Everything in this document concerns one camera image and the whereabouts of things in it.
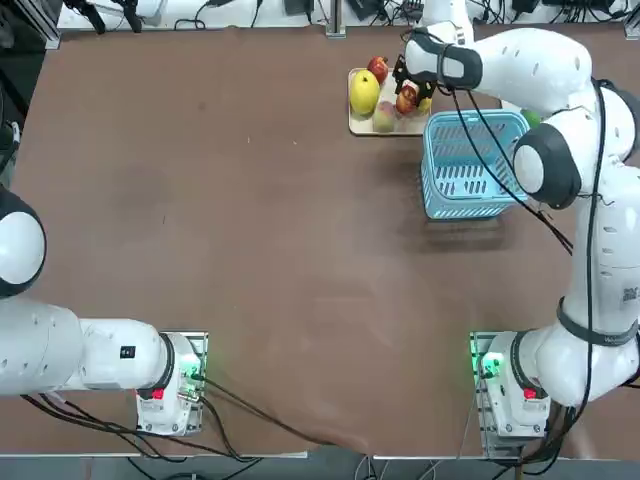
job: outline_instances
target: apple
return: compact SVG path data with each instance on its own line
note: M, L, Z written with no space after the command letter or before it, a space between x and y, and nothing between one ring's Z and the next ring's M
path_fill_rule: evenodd
M373 73L378 83L382 85L389 74L387 57L373 57L367 65L367 70Z
M415 83L407 80L396 97L396 110L401 115L411 113L415 110L417 101L418 87Z
M360 70L351 80L349 103L358 115L369 115L376 108L380 96L378 80L369 70Z
M383 100L373 112L373 130L379 133L393 132L396 126L396 109L393 103Z

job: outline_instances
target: green apple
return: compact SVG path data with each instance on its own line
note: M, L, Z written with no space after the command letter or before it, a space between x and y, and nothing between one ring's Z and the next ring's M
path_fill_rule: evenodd
M523 108L522 110L520 110L520 113L524 118L527 119L529 128L535 128L538 125L540 125L540 121L541 121L540 115L538 115L536 112L532 112L531 110L527 110Z
M396 126L396 107L391 102L382 101L373 112L373 130L378 133L393 132Z

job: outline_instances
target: metal mounting plate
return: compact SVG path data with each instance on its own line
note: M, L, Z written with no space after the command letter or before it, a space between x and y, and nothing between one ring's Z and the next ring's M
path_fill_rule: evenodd
M478 409L478 421L480 424L480 438L482 449L487 458L492 459L516 459L520 457L525 445L531 439L504 438L496 433L496 424L491 410L491 401L487 394L487 385L483 378L478 379L478 359L482 357L491 346L491 341L501 332L471 332L469 334L469 348L471 351L471 363L473 368L473 382L476 386L476 406Z

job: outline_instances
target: red apple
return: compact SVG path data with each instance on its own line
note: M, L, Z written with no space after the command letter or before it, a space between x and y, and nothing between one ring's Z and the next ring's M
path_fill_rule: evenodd
M407 81L407 83L402 86L396 98L396 110L398 110L398 113L401 115L411 113L415 110L417 101L418 88L415 84Z
M387 78L389 74L389 67L387 66L387 58L386 57L373 57L367 65L367 70L369 70L378 80L380 86Z

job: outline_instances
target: floor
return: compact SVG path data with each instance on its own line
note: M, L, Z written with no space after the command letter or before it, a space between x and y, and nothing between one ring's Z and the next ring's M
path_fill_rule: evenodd
M240 480L251 479L350 479L362 459L362 455L340 448L323 447L310 454L308 459L265 459L251 470L239 475ZM178 472L198 472L207 479L220 479L235 472L241 466L233 460L222 458L198 458L184 464L167 465L150 460L136 460L154 478ZM376 460L374 468L380 477L384 461ZM387 467L387 480L419 479L428 467L424 460L396 460ZM436 469L439 480L481 479L490 480L499 468L482 461L443 461ZM64 478L65 480L144 480L142 474L122 458L40 458L0 459L3 480L31 480ZM367 476L366 465L359 471L358 479ZM545 474L549 480L595 480L615 478L619 480L638 478L640 465L630 462L559 461ZM503 477L513 479L513 473Z

